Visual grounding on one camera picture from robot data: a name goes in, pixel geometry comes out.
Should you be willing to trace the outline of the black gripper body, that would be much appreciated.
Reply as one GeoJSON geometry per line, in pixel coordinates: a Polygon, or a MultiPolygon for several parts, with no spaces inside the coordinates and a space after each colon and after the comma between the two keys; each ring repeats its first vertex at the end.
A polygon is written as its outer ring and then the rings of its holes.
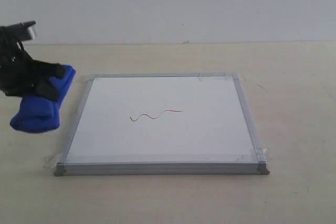
{"type": "Polygon", "coordinates": [[[17,44],[1,43],[1,91],[8,97],[36,94],[38,61],[17,44]]]}

